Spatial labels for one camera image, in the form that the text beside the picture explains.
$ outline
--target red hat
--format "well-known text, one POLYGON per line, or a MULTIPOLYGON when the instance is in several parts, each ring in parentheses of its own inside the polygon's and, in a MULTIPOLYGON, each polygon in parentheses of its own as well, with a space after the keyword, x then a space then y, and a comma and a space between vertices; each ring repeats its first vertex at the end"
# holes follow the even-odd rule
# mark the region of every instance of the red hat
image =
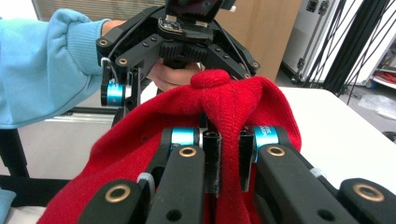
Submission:
POLYGON ((282 126, 297 150, 301 136, 281 90, 265 77, 231 80, 222 70, 195 75, 191 84, 138 106, 92 147, 84 170, 49 203, 38 223, 76 223, 104 184, 136 181, 149 165, 166 127, 198 127, 205 112, 221 137, 221 190, 216 223, 259 223, 251 192, 240 189, 238 136, 244 126, 282 126))

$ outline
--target red knit fabric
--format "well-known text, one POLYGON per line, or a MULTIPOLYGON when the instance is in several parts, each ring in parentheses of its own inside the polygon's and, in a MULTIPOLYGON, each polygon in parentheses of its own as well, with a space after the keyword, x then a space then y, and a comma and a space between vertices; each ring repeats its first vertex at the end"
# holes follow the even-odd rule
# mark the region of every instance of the red knit fabric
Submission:
POLYGON ((221 190, 211 216, 216 223, 259 223, 251 193, 242 193, 239 185, 239 132, 243 126, 283 126, 298 150, 301 137, 289 104, 274 83, 264 77, 234 81, 222 70, 197 74, 189 86, 154 97, 120 121, 96 142, 84 170, 49 203, 39 223, 76 223, 105 183, 120 178, 136 181, 165 127, 197 127, 202 112, 222 136, 221 190))

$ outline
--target hand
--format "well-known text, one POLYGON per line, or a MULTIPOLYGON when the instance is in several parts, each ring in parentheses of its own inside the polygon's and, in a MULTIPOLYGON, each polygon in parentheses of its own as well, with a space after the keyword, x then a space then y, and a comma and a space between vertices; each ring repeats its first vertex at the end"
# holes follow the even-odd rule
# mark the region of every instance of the hand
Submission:
POLYGON ((189 85, 193 75, 201 71, 197 63, 188 63, 186 68, 173 69, 163 64, 163 60, 159 60, 154 64, 148 73, 158 89, 169 91, 173 88, 189 85))
POLYGON ((102 25, 102 35, 107 34, 107 32, 109 32, 115 26, 119 26, 123 23, 125 23, 125 21, 105 21, 102 25))

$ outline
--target light blue sleeve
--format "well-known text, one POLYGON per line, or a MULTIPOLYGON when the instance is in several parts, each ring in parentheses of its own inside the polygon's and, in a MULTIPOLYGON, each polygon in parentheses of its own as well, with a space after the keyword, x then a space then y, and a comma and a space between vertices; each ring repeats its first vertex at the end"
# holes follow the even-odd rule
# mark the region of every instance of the light blue sleeve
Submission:
POLYGON ((99 89, 105 21, 69 9, 49 22, 0 20, 0 129, 60 115, 99 89))

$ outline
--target blue sweater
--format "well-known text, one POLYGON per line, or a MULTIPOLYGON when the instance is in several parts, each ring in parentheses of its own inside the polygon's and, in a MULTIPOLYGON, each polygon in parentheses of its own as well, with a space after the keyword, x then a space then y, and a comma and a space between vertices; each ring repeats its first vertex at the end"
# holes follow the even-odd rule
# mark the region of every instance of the blue sweater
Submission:
POLYGON ((0 129, 60 115, 99 89, 105 21, 69 9, 49 22, 0 20, 0 129))

